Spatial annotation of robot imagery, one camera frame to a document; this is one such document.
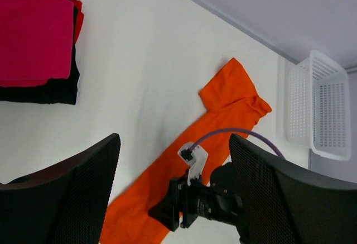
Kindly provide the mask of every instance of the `pink cloth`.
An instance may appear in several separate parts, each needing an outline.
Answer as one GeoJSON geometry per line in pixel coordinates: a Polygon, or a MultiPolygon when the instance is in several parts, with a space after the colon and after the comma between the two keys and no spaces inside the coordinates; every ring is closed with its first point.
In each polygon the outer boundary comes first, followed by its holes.
{"type": "Polygon", "coordinates": [[[0,86],[34,87],[66,79],[71,68],[73,3],[0,0],[0,86]]]}

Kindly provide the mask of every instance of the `gray wall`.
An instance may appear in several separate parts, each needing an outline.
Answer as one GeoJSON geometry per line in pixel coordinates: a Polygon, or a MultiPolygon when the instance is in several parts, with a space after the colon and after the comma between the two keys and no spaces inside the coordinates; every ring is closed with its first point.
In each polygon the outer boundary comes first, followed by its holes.
{"type": "Polygon", "coordinates": [[[292,62],[311,49],[357,64],[357,0],[194,0],[292,62]]]}
{"type": "Polygon", "coordinates": [[[357,183],[357,73],[349,74],[351,100],[352,156],[349,161],[324,159],[312,154],[310,169],[330,177],[357,183]]]}

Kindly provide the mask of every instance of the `folded clothing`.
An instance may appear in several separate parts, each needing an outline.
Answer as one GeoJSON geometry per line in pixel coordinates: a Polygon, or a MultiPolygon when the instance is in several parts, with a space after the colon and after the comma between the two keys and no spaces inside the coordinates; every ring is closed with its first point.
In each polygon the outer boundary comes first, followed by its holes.
{"type": "Polygon", "coordinates": [[[68,78],[73,3],[68,0],[0,0],[0,78],[68,78]]]}
{"type": "Polygon", "coordinates": [[[80,0],[71,0],[74,6],[78,9],[77,20],[75,24],[75,31],[74,31],[74,42],[77,42],[79,37],[79,33],[82,29],[83,21],[84,21],[84,14],[82,12],[82,1],[80,0]]]}
{"type": "Polygon", "coordinates": [[[72,5],[71,15],[71,49],[69,76],[63,79],[50,78],[45,85],[36,87],[0,87],[0,100],[11,102],[32,102],[32,103],[66,103],[75,104],[77,98],[77,83],[79,72],[75,61],[75,46],[74,46],[74,24],[76,23],[78,10],[72,5]]]}
{"type": "MultiPolygon", "coordinates": [[[[140,177],[108,207],[100,237],[102,244],[159,244],[168,229],[148,216],[163,199],[170,179],[181,177],[187,165],[177,155],[188,142],[227,127],[251,130],[270,106],[259,97],[242,65],[231,59],[200,92],[207,112],[181,134],[140,177]]],[[[230,133],[215,135],[201,146],[209,157],[202,172],[207,184],[211,172],[229,156],[230,133]]]]}
{"type": "Polygon", "coordinates": [[[76,41],[84,19],[82,3],[77,0],[10,1],[0,6],[0,32],[8,31],[0,39],[3,57],[0,87],[36,87],[49,79],[68,78],[73,36],[76,41]],[[73,6],[78,12],[75,24],[73,6]]]}

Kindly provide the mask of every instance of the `white table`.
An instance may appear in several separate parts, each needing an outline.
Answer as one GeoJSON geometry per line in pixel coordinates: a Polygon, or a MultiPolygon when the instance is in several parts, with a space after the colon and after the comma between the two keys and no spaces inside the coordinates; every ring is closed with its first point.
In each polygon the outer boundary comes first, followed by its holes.
{"type": "MultiPolygon", "coordinates": [[[[272,133],[278,130],[281,58],[276,53],[189,0],[82,2],[78,103],[0,102],[0,182],[50,166],[118,132],[122,148],[112,200],[205,112],[197,92],[233,56],[273,108],[254,130],[288,160],[307,167],[306,149],[272,133]]],[[[164,243],[237,240],[235,228],[199,219],[190,229],[170,233],[164,243]]]]}

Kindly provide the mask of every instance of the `black cloth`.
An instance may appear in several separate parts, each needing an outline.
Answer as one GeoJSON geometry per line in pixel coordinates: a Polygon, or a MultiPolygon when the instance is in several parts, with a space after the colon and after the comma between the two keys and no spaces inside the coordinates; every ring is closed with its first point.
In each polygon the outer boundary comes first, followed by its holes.
{"type": "MultiPolygon", "coordinates": [[[[75,27],[78,10],[76,7],[73,8],[73,27],[75,27]]],[[[75,57],[76,49],[73,40],[71,70],[67,79],[49,79],[45,85],[37,87],[0,87],[0,101],[41,104],[76,104],[79,72],[75,57]]]]}

